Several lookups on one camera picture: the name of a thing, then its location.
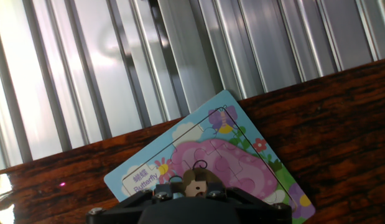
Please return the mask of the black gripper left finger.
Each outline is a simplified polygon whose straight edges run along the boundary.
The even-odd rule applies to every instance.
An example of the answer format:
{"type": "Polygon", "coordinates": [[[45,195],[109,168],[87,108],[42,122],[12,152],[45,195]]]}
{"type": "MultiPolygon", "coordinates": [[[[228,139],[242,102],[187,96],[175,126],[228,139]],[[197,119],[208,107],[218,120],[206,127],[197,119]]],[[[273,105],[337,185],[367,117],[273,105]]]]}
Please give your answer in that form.
{"type": "Polygon", "coordinates": [[[92,208],[86,214],[86,223],[137,223],[145,209],[172,199],[171,184],[157,184],[154,190],[144,189],[138,191],[112,208],[92,208]]]}

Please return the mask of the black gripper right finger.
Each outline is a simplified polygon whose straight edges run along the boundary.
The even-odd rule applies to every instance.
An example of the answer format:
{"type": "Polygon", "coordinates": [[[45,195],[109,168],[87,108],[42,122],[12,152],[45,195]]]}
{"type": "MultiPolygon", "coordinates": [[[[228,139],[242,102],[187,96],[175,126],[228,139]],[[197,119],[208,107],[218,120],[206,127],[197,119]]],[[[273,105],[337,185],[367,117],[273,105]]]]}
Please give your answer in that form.
{"type": "Polygon", "coordinates": [[[292,224],[292,208],[284,203],[268,204],[238,187],[224,187],[219,182],[209,182],[206,199],[219,202],[215,208],[222,215],[231,215],[232,209],[240,223],[292,224]]]}

